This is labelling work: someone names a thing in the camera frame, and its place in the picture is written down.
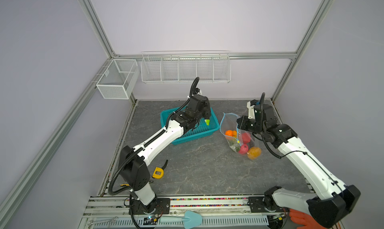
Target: rubber glove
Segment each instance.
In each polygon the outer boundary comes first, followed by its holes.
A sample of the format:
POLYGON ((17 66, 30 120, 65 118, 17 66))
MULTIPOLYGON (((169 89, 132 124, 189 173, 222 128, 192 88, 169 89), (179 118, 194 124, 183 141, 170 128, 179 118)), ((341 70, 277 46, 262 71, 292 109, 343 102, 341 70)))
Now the rubber glove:
POLYGON ((304 212, 291 209, 289 216, 291 217, 291 221, 293 221, 294 223, 304 225, 301 227, 297 227, 297 229, 326 229, 325 227, 317 223, 313 217, 308 214, 305 214, 304 212))

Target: table surface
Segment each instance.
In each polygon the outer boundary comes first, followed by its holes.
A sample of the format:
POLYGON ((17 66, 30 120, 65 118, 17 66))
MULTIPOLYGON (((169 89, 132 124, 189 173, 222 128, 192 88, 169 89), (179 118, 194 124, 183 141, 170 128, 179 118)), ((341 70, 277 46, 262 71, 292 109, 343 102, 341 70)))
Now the table surface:
MULTIPOLYGON (((183 101, 139 101, 128 128, 125 145, 135 146, 161 128, 160 112, 179 107, 183 101)), ((247 115, 247 101, 210 101, 220 123, 223 113, 247 115)), ((212 135, 179 145, 168 145, 148 166, 152 175, 168 159, 162 179, 154 179, 152 190, 165 195, 264 194, 273 186, 309 193, 305 178, 288 158, 277 159, 260 142, 262 154, 255 160, 229 148, 219 130, 212 135)), ((114 190, 125 183, 118 177, 114 190)), ((119 196, 129 195, 123 192, 119 196)))

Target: wire rack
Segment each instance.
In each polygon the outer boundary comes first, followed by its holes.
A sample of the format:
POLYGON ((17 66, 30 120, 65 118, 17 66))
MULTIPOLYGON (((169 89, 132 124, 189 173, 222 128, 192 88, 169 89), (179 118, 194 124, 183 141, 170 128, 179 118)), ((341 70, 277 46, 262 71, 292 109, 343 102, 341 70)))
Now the wire rack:
POLYGON ((139 74, 135 59, 113 59, 96 86, 105 99, 129 99, 139 74))
POLYGON ((141 76, 144 83, 230 82, 231 63, 229 53, 143 56, 141 76))

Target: teal plastic basket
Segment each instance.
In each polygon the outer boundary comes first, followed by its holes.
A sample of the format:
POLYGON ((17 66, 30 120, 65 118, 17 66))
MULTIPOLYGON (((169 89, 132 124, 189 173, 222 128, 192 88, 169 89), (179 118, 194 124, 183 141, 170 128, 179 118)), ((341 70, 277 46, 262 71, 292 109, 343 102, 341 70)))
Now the teal plastic basket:
MULTIPOLYGON (((168 109, 165 111, 162 111, 160 113, 160 122, 161 126, 164 127, 166 124, 166 120, 172 112, 177 110, 178 107, 173 108, 173 109, 168 109)), ((217 121, 217 118, 215 116, 214 111, 211 108, 211 117, 209 118, 209 126, 204 121, 204 118, 200 120, 200 124, 198 127, 196 127, 194 130, 189 130, 187 133, 184 135, 180 136, 176 140, 172 141, 173 145, 181 144, 187 141, 192 141, 198 138, 202 138, 204 136, 209 136, 212 135, 215 131, 217 131, 220 127, 220 124, 217 121)))

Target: clear plastic bag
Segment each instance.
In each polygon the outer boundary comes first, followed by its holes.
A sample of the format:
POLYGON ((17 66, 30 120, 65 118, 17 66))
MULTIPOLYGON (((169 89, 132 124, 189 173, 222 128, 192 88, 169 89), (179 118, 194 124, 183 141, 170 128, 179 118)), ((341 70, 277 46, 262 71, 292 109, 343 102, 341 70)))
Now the clear plastic bag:
POLYGON ((247 154, 250 159, 255 159, 261 154, 259 141, 253 138, 250 132, 237 128, 236 120, 238 118, 240 116, 235 113, 224 113, 220 123, 220 132, 225 136, 233 151, 243 155, 247 154))

